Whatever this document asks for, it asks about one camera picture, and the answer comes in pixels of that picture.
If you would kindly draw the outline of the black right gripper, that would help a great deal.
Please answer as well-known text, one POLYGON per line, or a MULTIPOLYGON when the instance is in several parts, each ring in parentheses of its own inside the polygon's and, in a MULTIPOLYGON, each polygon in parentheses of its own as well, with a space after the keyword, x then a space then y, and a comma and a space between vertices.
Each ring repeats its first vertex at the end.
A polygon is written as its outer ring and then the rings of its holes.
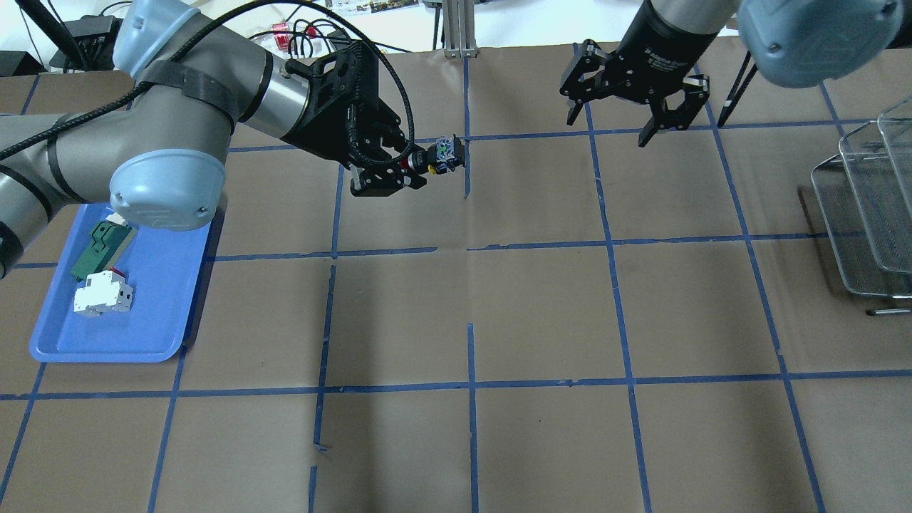
POLYGON ((645 148, 659 131, 687 130, 710 97, 710 77, 687 74, 716 36, 715 31, 688 31, 659 12, 655 1, 643 2, 612 52, 594 40, 584 40, 574 50, 559 87, 571 104, 566 124, 574 125, 587 103, 613 96, 648 104, 651 110, 638 148, 645 148), (680 106, 669 108, 665 97, 681 89, 680 106))

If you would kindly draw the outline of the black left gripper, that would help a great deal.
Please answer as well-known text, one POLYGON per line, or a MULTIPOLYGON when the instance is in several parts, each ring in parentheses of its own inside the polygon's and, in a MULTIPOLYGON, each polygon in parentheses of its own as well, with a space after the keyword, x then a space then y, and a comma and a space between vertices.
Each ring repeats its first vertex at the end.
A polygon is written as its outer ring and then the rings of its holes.
POLYGON ((319 56, 311 64, 287 61, 282 72, 302 79, 306 104, 282 140, 298 149, 352 169, 349 192, 356 197, 387 197, 423 188, 423 175, 400 168, 427 168, 429 150, 402 129, 402 120, 379 98, 380 59, 368 43, 356 40, 319 56), (359 168, 374 166, 383 168, 359 168))

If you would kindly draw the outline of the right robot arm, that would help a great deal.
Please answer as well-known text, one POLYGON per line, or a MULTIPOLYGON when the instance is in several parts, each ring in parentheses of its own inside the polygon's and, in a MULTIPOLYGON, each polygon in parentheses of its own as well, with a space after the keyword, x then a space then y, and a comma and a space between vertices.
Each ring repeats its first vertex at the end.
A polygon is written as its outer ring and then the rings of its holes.
POLYGON ((730 19, 747 53, 720 125, 756 75, 811 88, 910 46, 908 1, 644 1, 618 48, 587 39, 574 52, 559 89, 571 105, 567 124, 587 103, 617 97, 651 110, 639 147, 661 131, 687 130, 710 98, 710 78, 693 69, 730 19))

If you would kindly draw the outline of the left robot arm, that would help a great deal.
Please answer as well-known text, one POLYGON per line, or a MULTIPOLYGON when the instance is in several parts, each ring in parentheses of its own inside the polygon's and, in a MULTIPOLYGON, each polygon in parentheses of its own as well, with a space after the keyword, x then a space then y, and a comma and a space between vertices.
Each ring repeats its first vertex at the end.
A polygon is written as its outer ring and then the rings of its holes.
POLYGON ((2 274, 69 204, 107 202, 130 223, 174 231, 209 224, 238 125, 351 170, 355 196, 426 185, 435 150, 414 141, 378 94, 391 62, 361 32, 315 62, 280 61, 228 29, 265 1, 217 19, 180 1, 134 1, 113 61, 134 79, 82 114, 2 118, 2 274))

